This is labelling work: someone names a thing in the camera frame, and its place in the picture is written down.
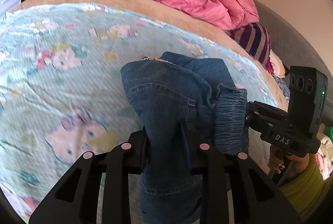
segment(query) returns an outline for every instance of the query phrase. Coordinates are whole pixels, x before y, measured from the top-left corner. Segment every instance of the black bracket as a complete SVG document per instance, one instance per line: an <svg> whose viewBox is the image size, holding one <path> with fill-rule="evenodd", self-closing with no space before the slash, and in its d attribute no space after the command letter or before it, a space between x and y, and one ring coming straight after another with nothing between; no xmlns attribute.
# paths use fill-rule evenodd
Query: black bracket
<svg viewBox="0 0 333 224"><path fill-rule="evenodd" d="M203 175L200 223L301 223L277 186L246 154L225 155L180 123L192 175ZM147 160L145 129L111 152L84 153L47 194L29 224L96 223L102 173L106 173L102 224L130 224L128 174L141 174Z"/></svg>

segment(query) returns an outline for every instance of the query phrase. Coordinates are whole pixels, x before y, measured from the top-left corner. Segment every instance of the green item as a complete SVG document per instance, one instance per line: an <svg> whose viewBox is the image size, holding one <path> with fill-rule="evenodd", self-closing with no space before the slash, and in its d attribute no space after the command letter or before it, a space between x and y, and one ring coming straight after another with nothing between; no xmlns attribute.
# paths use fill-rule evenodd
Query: green item
<svg viewBox="0 0 333 224"><path fill-rule="evenodd" d="M328 136L331 139L331 141L333 141L333 126L325 127L324 134Z"/></svg>

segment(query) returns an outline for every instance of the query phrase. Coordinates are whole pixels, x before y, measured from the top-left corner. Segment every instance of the hand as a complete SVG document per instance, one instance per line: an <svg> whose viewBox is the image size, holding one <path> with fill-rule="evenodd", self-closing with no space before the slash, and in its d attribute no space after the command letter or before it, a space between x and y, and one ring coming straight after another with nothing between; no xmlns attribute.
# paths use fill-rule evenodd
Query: hand
<svg viewBox="0 0 333 224"><path fill-rule="evenodd" d="M284 153L281 151L281 149L275 145L271 145L270 151L269 151L269 161L268 166L270 169L274 169L275 167L278 167L279 164L283 164L283 156ZM298 157L296 155L291 155L286 157L290 160L296 161L295 165L293 166L292 170L290 171L288 175L288 179L294 179L298 174L301 174L309 165L310 162L310 155L306 154L305 157Z"/></svg>

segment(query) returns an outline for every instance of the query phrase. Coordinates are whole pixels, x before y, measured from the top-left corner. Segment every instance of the striped pillow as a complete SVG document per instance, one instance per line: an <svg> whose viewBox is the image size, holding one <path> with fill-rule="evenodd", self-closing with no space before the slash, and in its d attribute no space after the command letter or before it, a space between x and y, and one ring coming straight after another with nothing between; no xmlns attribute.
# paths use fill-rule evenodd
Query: striped pillow
<svg viewBox="0 0 333 224"><path fill-rule="evenodd" d="M270 72L271 39L265 27L259 23L250 23L226 33Z"/></svg>

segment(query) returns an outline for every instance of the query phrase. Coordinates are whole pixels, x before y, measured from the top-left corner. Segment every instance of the light blue blanket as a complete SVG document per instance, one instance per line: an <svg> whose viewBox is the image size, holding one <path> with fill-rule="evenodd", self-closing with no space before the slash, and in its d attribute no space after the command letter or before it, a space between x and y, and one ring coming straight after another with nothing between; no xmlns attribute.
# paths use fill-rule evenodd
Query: light blue blanket
<svg viewBox="0 0 333 224"><path fill-rule="evenodd" d="M5 14L0 35L0 187L25 221L83 152L109 151L142 127L120 77L140 55L221 58L248 101L277 106L250 60L131 11L37 6Z"/></svg>

